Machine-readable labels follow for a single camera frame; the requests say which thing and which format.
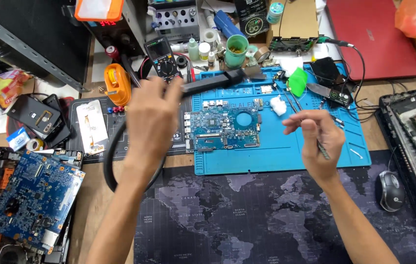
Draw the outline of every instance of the green plastic piece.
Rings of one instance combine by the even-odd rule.
[[[306,88],[307,83],[307,73],[301,69],[297,68],[293,74],[288,78],[288,87],[291,88],[291,93],[300,97]]]

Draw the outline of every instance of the laptop lid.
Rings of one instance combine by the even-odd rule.
[[[356,46],[364,57],[365,80],[416,77],[416,50],[395,27],[392,0],[328,0],[328,14],[335,37]],[[363,65],[349,47],[340,51],[351,67],[352,80],[361,80]]]

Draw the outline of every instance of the black mouse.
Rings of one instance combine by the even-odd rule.
[[[404,185],[391,171],[383,171],[376,179],[377,202],[388,212],[395,212],[405,203]]]

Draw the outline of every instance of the green circuit board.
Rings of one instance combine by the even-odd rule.
[[[262,99],[239,108],[230,108],[228,101],[204,101],[201,111],[184,114],[186,152],[259,147],[262,109]]]

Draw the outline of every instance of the knife blade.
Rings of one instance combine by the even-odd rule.
[[[333,102],[339,103],[340,105],[348,106],[350,104],[351,98],[347,94],[334,91],[320,84],[310,83],[307,84],[306,87],[313,93],[317,93]]]

